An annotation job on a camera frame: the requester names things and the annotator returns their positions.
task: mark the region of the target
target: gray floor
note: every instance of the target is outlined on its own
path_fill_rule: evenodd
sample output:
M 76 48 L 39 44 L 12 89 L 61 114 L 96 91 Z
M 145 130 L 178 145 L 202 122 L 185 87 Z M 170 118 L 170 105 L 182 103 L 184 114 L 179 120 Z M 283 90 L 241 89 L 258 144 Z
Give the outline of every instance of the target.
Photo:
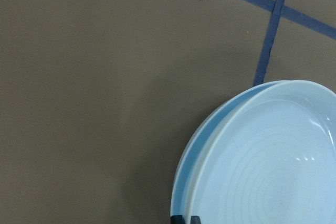
M 336 0 L 286 5 L 336 26 Z M 242 0 L 0 0 L 0 222 L 168 223 L 188 139 L 251 87 Z M 336 41 L 280 22 L 267 81 L 336 91 Z

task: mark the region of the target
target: blue tape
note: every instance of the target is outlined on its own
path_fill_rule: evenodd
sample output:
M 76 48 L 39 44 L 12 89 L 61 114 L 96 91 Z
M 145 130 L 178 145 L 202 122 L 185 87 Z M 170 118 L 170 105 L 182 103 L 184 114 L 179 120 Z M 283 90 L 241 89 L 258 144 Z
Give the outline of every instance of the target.
M 251 4 L 254 4 L 264 10 L 267 10 L 269 12 L 273 11 L 273 7 L 275 4 L 275 1 L 273 0 L 245 0 Z M 282 8 L 282 17 L 293 21 L 295 23 L 298 23 L 302 26 L 305 26 L 309 29 L 312 29 L 318 33 L 321 33 L 323 35 L 326 35 L 332 39 L 336 39 L 336 28 L 329 26 L 323 22 L 318 21 L 317 19 L 314 19 L 304 13 L 301 13 L 297 10 L 294 10 L 288 6 L 284 6 Z
M 254 86 L 262 84 L 264 82 L 269 58 L 271 56 L 271 51 L 274 44 L 275 36 L 277 34 L 281 18 L 282 7 L 284 6 L 284 3 L 285 0 L 275 0 L 271 18 L 269 19 L 268 23 L 263 49 L 261 50 L 256 76 L 253 82 Z

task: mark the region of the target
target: stacked plates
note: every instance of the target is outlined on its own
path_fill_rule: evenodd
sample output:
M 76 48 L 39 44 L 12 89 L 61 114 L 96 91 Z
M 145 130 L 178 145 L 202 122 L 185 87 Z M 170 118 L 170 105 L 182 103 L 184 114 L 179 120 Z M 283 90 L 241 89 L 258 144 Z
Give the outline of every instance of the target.
M 197 129 L 177 168 L 171 215 L 202 224 L 335 224 L 336 95 L 265 83 Z

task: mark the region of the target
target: black object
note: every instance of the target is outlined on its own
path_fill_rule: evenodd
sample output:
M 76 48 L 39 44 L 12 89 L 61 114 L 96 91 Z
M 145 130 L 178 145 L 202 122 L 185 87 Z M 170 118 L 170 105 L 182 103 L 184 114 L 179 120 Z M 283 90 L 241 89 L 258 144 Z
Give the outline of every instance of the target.
M 170 223 L 171 224 L 185 224 L 182 215 L 173 215 L 173 216 L 171 216 L 170 217 Z
M 201 224 L 199 216 L 191 216 L 190 224 Z
M 185 224 L 182 215 L 173 215 L 170 217 L 171 224 Z M 201 219 L 199 216 L 191 216 L 190 224 L 201 224 Z

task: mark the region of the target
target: plate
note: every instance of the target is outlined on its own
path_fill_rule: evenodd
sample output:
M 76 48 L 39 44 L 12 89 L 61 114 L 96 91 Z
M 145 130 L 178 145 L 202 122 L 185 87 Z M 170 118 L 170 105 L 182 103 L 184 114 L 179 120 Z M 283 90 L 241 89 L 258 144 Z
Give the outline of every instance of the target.
M 257 92 L 198 153 L 183 192 L 186 223 L 335 224 L 335 134 L 329 89 L 285 81 Z
M 186 203 L 185 196 L 187 192 L 186 189 L 190 182 L 195 162 L 213 130 L 225 118 L 225 116 L 232 112 L 235 108 L 249 100 L 260 91 L 281 82 L 284 81 L 264 83 L 242 92 L 217 108 L 198 127 L 188 142 L 176 170 L 171 201 L 171 216 L 182 215 L 184 212 Z

